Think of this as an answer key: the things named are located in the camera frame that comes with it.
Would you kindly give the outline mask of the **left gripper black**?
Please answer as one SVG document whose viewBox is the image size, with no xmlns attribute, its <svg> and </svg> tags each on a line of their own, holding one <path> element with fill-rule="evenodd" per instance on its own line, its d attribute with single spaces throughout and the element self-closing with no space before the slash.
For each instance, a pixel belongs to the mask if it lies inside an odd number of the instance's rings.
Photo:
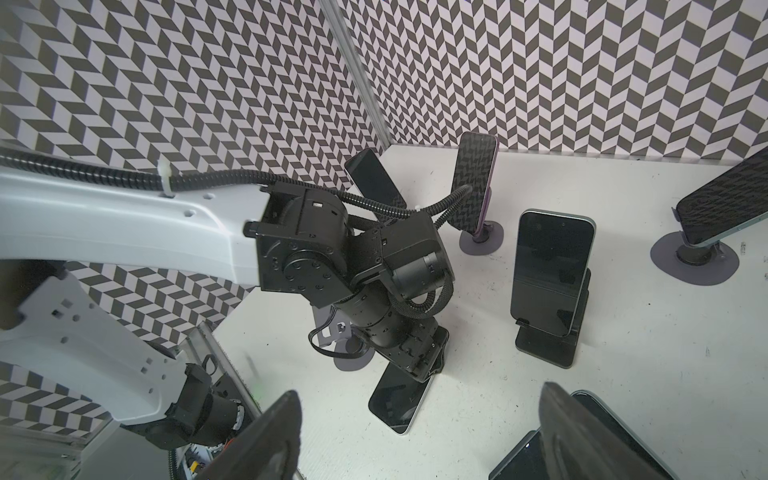
<svg viewBox="0 0 768 480">
<path fill-rule="evenodd" d="M 384 349 L 383 357 L 412 380 L 424 383 L 443 371 L 448 340 L 449 331 L 434 318 L 414 320 L 404 340 Z"/>
</svg>

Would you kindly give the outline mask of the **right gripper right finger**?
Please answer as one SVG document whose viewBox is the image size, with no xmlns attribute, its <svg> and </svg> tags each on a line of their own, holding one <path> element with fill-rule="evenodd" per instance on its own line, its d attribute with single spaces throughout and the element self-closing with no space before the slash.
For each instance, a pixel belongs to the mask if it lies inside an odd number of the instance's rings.
<svg viewBox="0 0 768 480">
<path fill-rule="evenodd" d="M 546 382 L 538 414 L 551 479 L 652 479 L 654 469 L 560 385 Z"/>
</svg>

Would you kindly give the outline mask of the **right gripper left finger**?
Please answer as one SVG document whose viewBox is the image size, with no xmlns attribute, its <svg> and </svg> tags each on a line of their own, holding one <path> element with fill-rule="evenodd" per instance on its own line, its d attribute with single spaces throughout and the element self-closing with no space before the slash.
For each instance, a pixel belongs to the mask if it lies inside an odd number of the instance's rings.
<svg viewBox="0 0 768 480">
<path fill-rule="evenodd" d="M 194 478 L 290 480 L 298 470 L 301 426 L 299 395 L 289 390 Z"/>
</svg>

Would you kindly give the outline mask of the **white-edged phone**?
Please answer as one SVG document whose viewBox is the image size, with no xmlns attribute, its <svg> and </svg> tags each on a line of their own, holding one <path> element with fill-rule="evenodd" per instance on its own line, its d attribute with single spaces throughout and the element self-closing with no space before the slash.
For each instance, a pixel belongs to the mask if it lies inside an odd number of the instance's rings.
<svg viewBox="0 0 768 480">
<path fill-rule="evenodd" d="M 417 382 L 389 364 L 368 400 L 368 410 L 395 434 L 405 435 L 431 383 L 432 379 Z"/>
</svg>

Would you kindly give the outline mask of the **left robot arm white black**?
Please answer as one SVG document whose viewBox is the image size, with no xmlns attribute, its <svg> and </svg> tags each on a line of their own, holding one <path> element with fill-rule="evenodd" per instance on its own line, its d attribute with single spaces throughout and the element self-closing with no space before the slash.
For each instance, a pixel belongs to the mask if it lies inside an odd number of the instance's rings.
<svg viewBox="0 0 768 480">
<path fill-rule="evenodd" d="M 258 170 L 173 174 L 1 150 L 1 358 L 72 388 L 153 445 L 216 447 L 243 422 L 205 368 L 112 320 L 66 263 L 172 269 L 342 310 L 364 350 L 440 372 L 455 279 L 439 228 L 471 194 L 413 210 Z"/>
</svg>

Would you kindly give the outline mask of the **round grey stand front left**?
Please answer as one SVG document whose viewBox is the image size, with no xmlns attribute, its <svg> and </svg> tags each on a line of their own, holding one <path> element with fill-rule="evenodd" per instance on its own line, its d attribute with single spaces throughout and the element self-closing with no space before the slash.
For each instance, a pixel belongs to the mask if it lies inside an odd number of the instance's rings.
<svg viewBox="0 0 768 480">
<path fill-rule="evenodd" d="M 332 314 L 331 306 L 323 309 L 313 307 L 312 313 L 315 327 L 324 325 L 324 328 L 313 337 L 313 344 L 334 354 L 332 360 L 338 370 L 342 372 L 359 371 L 372 361 L 374 357 L 372 349 L 366 350 L 364 355 L 354 359 L 338 358 L 339 354 L 352 354 L 363 346 L 361 340 L 353 335 L 351 321 L 344 312 L 337 310 L 328 325 L 325 322 Z"/>
</svg>

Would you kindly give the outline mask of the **round grey stand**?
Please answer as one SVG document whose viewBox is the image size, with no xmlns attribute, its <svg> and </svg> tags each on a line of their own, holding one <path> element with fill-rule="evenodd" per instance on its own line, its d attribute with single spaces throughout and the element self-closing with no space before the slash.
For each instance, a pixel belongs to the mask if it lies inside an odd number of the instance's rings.
<svg viewBox="0 0 768 480">
<path fill-rule="evenodd" d="M 729 280 L 738 270 L 736 252 L 720 241 L 706 247 L 685 243 L 682 232 L 664 235 L 650 250 L 654 265 L 666 274 L 691 285 L 715 286 Z"/>
<path fill-rule="evenodd" d="M 461 232 L 459 247 L 466 255 L 490 255 L 497 251 L 504 241 L 503 226 L 496 221 L 486 219 L 491 197 L 492 188 L 488 187 L 480 211 L 479 219 L 482 221 L 482 224 L 478 227 L 478 231 L 474 235 L 466 231 Z"/>
<path fill-rule="evenodd" d="M 359 371 L 372 361 L 374 357 L 372 349 L 366 350 L 364 355 L 354 359 L 338 358 L 339 354 L 352 354 L 363 346 L 361 340 L 353 335 L 351 321 L 344 312 L 337 310 L 328 325 L 325 322 L 332 314 L 331 306 L 323 309 L 313 307 L 312 313 L 315 327 L 324 325 L 324 328 L 313 337 L 313 344 L 334 354 L 332 360 L 338 370 L 342 372 Z"/>
</svg>

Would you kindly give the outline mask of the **black folding stand centre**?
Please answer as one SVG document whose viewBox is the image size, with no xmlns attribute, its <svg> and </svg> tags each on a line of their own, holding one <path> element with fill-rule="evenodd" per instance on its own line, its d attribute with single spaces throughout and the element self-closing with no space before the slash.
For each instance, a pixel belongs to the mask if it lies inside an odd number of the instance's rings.
<svg viewBox="0 0 768 480">
<path fill-rule="evenodd" d="M 559 368 L 571 368 L 574 363 L 584 314 L 587 309 L 591 278 L 592 272 L 587 268 L 571 329 L 567 335 L 555 336 L 518 321 L 519 330 L 515 339 L 516 348 L 523 353 Z"/>
</svg>

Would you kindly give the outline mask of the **round grey stand back centre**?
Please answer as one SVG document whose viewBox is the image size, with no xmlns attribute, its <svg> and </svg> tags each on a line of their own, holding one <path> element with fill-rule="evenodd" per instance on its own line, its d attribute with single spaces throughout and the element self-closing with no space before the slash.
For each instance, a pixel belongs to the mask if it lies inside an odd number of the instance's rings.
<svg viewBox="0 0 768 480">
<path fill-rule="evenodd" d="M 504 241 L 503 226 L 496 221 L 486 219 L 491 197 L 492 188 L 488 187 L 480 211 L 479 219 L 482 221 L 482 224 L 478 227 L 478 231 L 474 235 L 466 231 L 461 232 L 459 247 L 466 255 L 490 255 L 497 251 Z"/>
</svg>

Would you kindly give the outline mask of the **phone centre on black stand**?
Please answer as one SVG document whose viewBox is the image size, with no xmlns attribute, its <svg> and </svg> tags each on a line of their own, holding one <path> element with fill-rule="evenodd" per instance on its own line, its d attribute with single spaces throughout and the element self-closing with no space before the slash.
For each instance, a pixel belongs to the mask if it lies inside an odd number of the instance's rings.
<svg viewBox="0 0 768 480">
<path fill-rule="evenodd" d="M 528 209 L 519 218 L 510 314 L 555 336 L 569 333 L 596 234 L 581 215 Z"/>
</svg>

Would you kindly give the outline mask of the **phone back left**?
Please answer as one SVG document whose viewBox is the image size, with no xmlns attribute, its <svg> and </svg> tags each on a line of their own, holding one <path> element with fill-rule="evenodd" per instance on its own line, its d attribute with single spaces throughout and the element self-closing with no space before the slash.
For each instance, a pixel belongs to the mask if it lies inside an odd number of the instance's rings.
<svg viewBox="0 0 768 480">
<path fill-rule="evenodd" d="M 347 160 L 344 166 L 364 197 L 393 207 L 407 207 L 399 189 L 373 149 L 361 150 Z"/>
</svg>

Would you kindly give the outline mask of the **phone back centre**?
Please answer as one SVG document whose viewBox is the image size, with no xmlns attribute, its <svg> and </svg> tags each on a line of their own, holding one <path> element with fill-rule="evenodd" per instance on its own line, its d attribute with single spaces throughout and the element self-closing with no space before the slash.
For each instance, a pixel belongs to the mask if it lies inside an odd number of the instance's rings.
<svg viewBox="0 0 768 480">
<path fill-rule="evenodd" d="M 461 135 L 452 189 L 470 185 L 472 190 L 448 219 L 448 223 L 457 230 L 472 235 L 481 230 L 498 149 L 499 140 L 493 135 L 476 132 Z"/>
</svg>

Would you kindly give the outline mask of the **round grey stand back right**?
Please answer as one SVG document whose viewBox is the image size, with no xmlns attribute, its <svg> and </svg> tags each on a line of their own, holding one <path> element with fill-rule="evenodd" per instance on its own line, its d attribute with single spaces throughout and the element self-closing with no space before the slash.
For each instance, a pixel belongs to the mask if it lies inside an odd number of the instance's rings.
<svg viewBox="0 0 768 480">
<path fill-rule="evenodd" d="M 736 252 L 720 241 L 706 247 L 685 243 L 682 232 L 664 235 L 650 250 L 654 265 L 666 274 L 691 285 L 715 286 L 729 280 L 738 270 Z"/>
</svg>

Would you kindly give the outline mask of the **phone back right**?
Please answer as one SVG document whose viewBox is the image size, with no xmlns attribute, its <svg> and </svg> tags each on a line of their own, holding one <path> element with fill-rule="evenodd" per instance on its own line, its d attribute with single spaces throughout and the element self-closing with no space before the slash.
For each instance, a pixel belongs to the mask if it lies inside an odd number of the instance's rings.
<svg viewBox="0 0 768 480">
<path fill-rule="evenodd" d="M 683 197 L 674 208 L 684 241 L 703 247 L 767 218 L 767 149 Z"/>
</svg>

